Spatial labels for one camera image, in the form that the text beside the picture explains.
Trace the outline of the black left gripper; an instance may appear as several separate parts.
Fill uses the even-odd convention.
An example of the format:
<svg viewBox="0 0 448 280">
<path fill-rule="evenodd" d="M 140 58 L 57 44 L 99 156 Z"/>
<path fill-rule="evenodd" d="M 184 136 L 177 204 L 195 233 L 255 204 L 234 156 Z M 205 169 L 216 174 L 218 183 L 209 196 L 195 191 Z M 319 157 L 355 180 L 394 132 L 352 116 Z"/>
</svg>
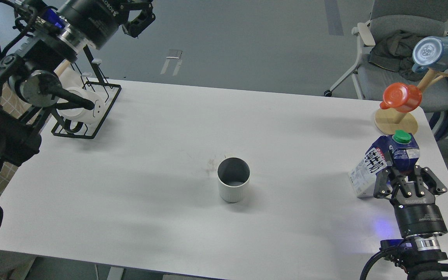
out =
<svg viewBox="0 0 448 280">
<path fill-rule="evenodd" d="M 137 38 L 156 19 L 153 0 L 68 0 L 58 12 L 100 50 L 122 25 L 123 33 Z M 142 11 L 127 22 L 130 11 Z"/>
</svg>

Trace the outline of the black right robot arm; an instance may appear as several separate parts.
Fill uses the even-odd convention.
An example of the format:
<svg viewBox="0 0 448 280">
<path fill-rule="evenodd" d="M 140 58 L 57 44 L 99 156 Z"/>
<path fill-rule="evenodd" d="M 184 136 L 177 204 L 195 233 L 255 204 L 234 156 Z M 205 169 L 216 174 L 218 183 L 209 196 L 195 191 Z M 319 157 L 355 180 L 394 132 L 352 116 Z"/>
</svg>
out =
<svg viewBox="0 0 448 280">
<path fill-rule="evenodd" d="M 393 262 L 409 280 L 448 280 L 448 257 L 438 242 L 448 229 L 436 204 L 437 196 L 447 191 L 428 167 L 415 165 L 404 175 L 388 166 L 377 174 L 373 196 L 391 203 L 401 238 L 380 242 L 379 251 L 364 265 L 361 280 L 380 259 Z"/>
</svg>

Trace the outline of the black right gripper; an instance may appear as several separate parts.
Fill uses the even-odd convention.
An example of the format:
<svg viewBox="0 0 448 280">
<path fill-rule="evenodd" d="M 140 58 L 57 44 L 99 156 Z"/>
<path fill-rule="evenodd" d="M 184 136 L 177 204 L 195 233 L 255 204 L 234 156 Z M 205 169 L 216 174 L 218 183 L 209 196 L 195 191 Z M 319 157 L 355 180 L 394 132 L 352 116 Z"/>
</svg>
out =
<svg viewBox="0 0 448 280">
<path fill-rule="evenodd" d="M 376 174 L 373 197 L 390 199 L 394 208 L 400 236 L 444 235 L 448 233 L 446 223 L 436 196 L 448 192 L 448 188 L 429 167 L 414 166 L 415 183 L 408 188 L 398 186 L 403 174 L 393 166 L 384 167 Z"/>
</svg>

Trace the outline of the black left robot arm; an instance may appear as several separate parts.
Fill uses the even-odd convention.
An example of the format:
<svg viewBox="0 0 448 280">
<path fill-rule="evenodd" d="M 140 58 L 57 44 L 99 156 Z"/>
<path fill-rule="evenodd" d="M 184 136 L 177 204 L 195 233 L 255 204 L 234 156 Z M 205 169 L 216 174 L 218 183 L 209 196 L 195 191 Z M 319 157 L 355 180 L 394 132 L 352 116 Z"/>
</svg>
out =
<svg viewBox="0 0 448 280">
<path fill-rule="evenodd" d="M 66 90 L 55 70 L 88 46 L 101 49 L 122 28 L 138 37 L 156 16 L 151 0 L 68 0 L 60 8 L 42 0 L 4 0 L 19 34 L 0 46 L 0 171 L 39 152 L 40 131 L 58 110 L 85 109 L 93 101 Z"/>
</svg>

